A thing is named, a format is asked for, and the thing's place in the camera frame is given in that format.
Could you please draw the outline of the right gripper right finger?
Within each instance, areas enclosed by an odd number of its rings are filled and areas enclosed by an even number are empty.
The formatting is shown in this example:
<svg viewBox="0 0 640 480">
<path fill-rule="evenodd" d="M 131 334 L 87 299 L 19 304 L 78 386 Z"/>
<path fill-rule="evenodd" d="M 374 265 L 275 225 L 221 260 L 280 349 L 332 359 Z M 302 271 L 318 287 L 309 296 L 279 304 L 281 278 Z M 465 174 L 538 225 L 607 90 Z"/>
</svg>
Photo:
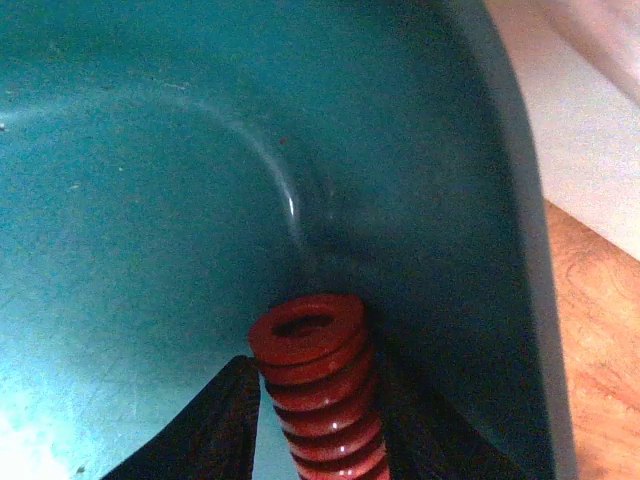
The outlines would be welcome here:
<svg viewBox="0 0 640 480">
<path fill-rule="evenodd" d="M 525 472 L 428 384 L 376 354 L 377 406 L 393 479 L 523 479 Z"/>
</svg>

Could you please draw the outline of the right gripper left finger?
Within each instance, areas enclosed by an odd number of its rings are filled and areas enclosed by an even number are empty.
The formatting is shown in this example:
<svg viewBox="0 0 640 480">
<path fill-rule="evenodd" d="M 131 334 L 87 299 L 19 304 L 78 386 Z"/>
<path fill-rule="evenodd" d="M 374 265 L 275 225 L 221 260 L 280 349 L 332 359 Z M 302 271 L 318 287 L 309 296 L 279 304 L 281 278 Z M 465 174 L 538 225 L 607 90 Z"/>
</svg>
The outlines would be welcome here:
<svg viewBox="0 0 640 480">
<path fill-rule="evenodd" d="M 259 371 L 233 357 L 158 434 L 106 479 L 250 479 L 260 406 Z"/>
</svg>

